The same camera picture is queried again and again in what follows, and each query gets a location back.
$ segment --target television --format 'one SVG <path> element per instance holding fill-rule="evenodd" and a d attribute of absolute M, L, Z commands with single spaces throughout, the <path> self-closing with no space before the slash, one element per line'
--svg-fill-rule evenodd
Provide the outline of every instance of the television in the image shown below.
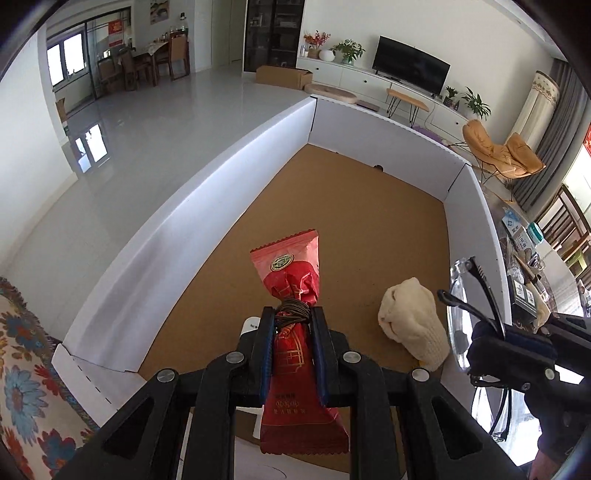
<path fill-rule="evenodd" d="M 380 37 L 372 68 L 439 95 L 449 71 L 449 64 L 417 48 Z"/>

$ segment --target potted plant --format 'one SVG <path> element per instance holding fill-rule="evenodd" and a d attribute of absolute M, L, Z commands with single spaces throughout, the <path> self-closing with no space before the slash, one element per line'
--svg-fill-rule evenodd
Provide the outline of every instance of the potted plant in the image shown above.
<path fill-rule="evenodd" d="M 468 89 L 469 93 L 466 93 L 462 97 L 462 100 L 466 101 L 466 106 L 469 109 L 469 113 L 468 115 L 466 115 L 466 117 L 468 118 L 468 120 L 480 118 L 480 120 L 486 121 L 488 116 L 491 114 L 490 107 L 484 102 L 482 102 L 480 95 L 474 95 L 474 92 L 472 90 L 470 90 L 468 87 L 466 88 Z"/>
<path fill-rule="evenodd" d="M 338 45 L 335 45 L 331 50 L 341 52 L 343 55 L 342 63 L 347 65 L 352 65 L 353 62 L 360 58 L 365 51 L 365 49 L 361 47 L 361 43 L 357 43 L 349 38 Z"/>
<path fill-rule="evenodd" d="M 304 35 L 304 40 L 310 45 L 310 48 L 308 49 L 308 57 L 311 59 L 317 59 L 318 54 L 320 53 L 320 47 L 324 45 L 329 38 L 330 33 L 320 33 L 318 30 L 316 30 L 314 35 L 310 35 L 309 33 Z"/>
<path fill-rule="evenodd" d="M 453 106 L 453 98 L 457 95 L 457 90 L 452 87 L 446 87 L 447 96 L 443 99 L 443 105 L 445 106 Z"/>

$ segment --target floor cushion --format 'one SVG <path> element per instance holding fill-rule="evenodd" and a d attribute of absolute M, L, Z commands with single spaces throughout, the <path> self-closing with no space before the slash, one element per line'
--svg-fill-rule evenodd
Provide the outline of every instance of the floor cushion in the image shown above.
<path fill-rule="evenodd" d="M 309 94 L 320 95 L 323 97 L 332 98 L 333 100 L 340 100 L 344 103 L 357 103 L 356 95 L 337 87 L 320 85 L 319 83 L 309 83 L 308 85 L 305 85 L 304 91 Z"/>
<path fill-rule="evenodd" d="M 54 346 L 0 277 L 0 430 L 29 479 L 52 478 L 98 430 L 51 366 Z"/>

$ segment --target red wrapper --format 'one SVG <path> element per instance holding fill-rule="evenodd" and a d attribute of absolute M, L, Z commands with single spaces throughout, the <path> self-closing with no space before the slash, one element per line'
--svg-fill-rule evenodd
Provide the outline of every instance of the red wrapper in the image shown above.
<path fill-rule="evenodd" d="M 267 290 L 312 306 L 320 290 L 318 233 L 299 233 L 251 252 Z M 273 344 L 271 388 L 261 422 L 263 453 L 347 453 L 349 436 L 337 408 L 324 408 L 316 394 L 307 325 L 282 328 Z"/>

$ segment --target tv stand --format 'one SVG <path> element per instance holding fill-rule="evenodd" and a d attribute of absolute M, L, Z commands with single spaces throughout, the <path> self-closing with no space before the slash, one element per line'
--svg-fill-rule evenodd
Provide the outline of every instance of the tv stand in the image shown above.
<path fill-rule="evenodd" d="M 299 69 L 309 70 L 313 73 L 312 81 L 323 85 L 338 87 L 354 93 L 360 100 L 373 103 L 380 107 L 380 112 L 386 115 L 388 109 L 388 94 L 386 89 L 393 89 L 413 99 L 424 103 L 428 112 L 420 111 L 415 119 L 415 125 L 426 128 L 454 144 L 463 141 L 462 127 L 468 120 L 454 109 L 446 107 L 437 99 L 433 99 L 431 93 L 422 92 L 415 86 L 408 85 L 399 80 L 387 79 L 374 70 L 361 69 L 359 67 L 344 65 L 342 63 L 300 57 L 296 66 Z M 401 102 L 397 109 L 397 115 L 393 120 L 408 125 L 408 116 L 411 105 Z"/>

